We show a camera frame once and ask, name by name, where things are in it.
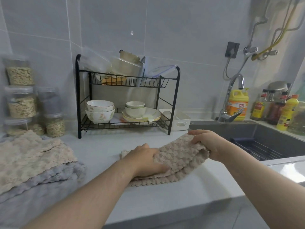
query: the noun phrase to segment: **floral bowl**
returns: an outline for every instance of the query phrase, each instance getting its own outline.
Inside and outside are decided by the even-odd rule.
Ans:
[[[108,112],[91,112],[85,109],[88,119],[92,121],[94,124],[103,124],[109,123],[109,121],[113,118],[115,108]]]

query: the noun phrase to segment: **left hand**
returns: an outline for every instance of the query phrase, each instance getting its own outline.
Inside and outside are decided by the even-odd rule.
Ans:
[[[130,151],[123,161],[130,163],[133,170],[133,177],[146,177],[156,173],[165,173],[169,170],[167,165],[155,163],[153,156],[158,154],[157,148],[150,148],[148,144],[137,146],[134,150]]]

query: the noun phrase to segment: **gray sink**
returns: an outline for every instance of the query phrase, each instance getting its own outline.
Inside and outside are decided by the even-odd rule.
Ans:
[[[232,141],[260,161],[305,155],[305,142],[252,121],[220,124],[215,121],[192,121],[190,129],[211,130]]]

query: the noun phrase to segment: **white plastic basket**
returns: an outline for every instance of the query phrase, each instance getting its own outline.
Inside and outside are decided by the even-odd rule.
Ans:
[[[171,108],[165,108],[165,109],[159,109],[161,112],[161,119],[162,120],[169,120],[170,116],[172,114],[172,109]],[[185,113],[175,110],[174,115],[173,115],[173,124],[172,124],[172,131],[183,131],[183,130],[188,130],[191,122],[191,117],[186,115]]]

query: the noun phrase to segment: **chrome faucet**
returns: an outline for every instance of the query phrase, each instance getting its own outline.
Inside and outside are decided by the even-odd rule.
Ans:
[[[219,123],[232,122],[236,117],[238,117],[243,112],[243,110],[241,109],[231,116],[227,114],[227,105],[229,102],[230,93],[231,93],[232,87],[233,87],[236,79],[238,79],[238,89],[244,89],[245,81],[244,81],[244,77],[242,76],[242,74],[238,73],[238,74],[234,75],[231,78],[231,81],[230,81],[230,84],[229,84],[229,87],[227,90],[226,98],[224,99],[224,104],[223,104],[222,110],[220,111],[219,116],[218,116],[217,121]]]

